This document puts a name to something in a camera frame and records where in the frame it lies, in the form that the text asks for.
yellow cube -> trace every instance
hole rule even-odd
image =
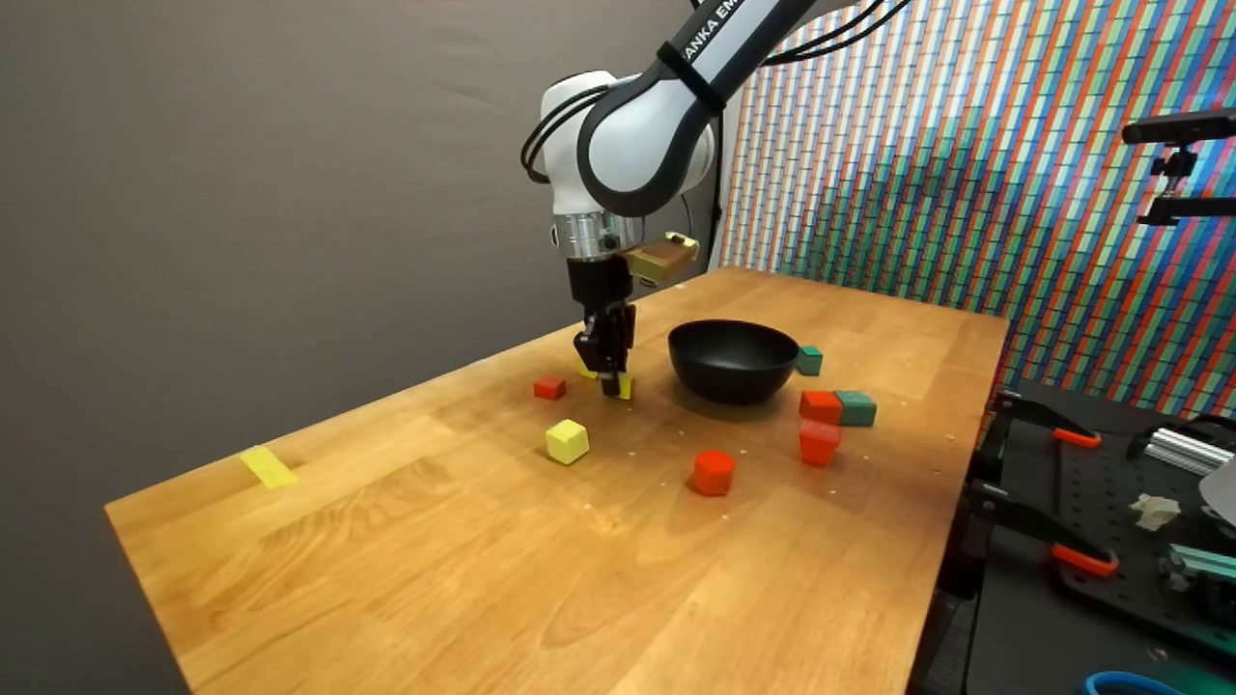
[[[551,430],[545,430],[545,450],[550,458],[572,468],[576,458],[587,456],[587,430],[579,422],[561,422]]]
[[[635,400],[635,377],[617,373],[617,400]]]

black bowl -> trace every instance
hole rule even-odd
[[[690,320],[667,331],[680,381],[724,404],[770,400],[798,359],[798,342],[770,326]]]

gray wall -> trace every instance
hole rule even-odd
[[[576,320],[518,142],[682,17],[0,0],[0,691],[176,687],[107,498]]]

cable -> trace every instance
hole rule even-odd
[[[518,152],[518,162],[527,167],[527,174],[533,183],[550,183],[541,170],[536,170],[536,154],[541,145],[551,140],[555,129],[565,129],[567,118],[576,118],[585,107],[590,107],[594,99],[603,99],[609,91],[609,86],[594,86],[594,87],[585,87],[576,97],[567,97],[565,103],[555,103],[527,140],[527,145]]]
[[[715,264],[717,236],[724,236],[724,174],[728,174],[728,112],[715,116],[715,152],[717,167],[712,174],[712,225],[707,225],[707,246],[704,246],[704,272]]]
[[[798,42],[798,45],[788,45],[779,55],[770,55],[764,64],[779,64],[779,62],[796,62],[796,55],[802,50],[819,50],[821,42],[831,40],[843,40],[846,31],[854,31],[861,19],[869,19],[885,0],[874,0],[865,13],[856,13],[849,22],[828,31],[828,33],[815,33],[812,42]]]
[[[688,233],[688,236],[698,236],[698,233],[694,233],[694,220],[690,220],[690,194],[680,194],[680,206],[682,206],[682,233]]]
[[[854,45],[854,42],[861,42],[861,40],[869,40],[874,31],[881,31],[897,13],[903,13],[910,0],[901,0],[892,13],[885,13],[874,28],[865,28],[865,31],[856,31],[856,33],[849,33],[849,40],[843,40],[843,42],[831,42],[831,45],[819,45],[819,42],[809,42],[809,45],[798,45],[798,50],[783,50],[783,55],[774,55],[774,57],[764,57],[764,64],[791,64],[791,62],[812,62],[812,57],[821,57],[821,55],[840,55],[840,50],[846,50],[846,45]]]

green cube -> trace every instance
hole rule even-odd
[[[798,373],[819,373],[819,365],[821,365],[821,350],[815,342],[802,342],[796,372]]]
[[[843,425],[869,430],[876,425],[876,400],[861,389],[840,389],[843,400]]]

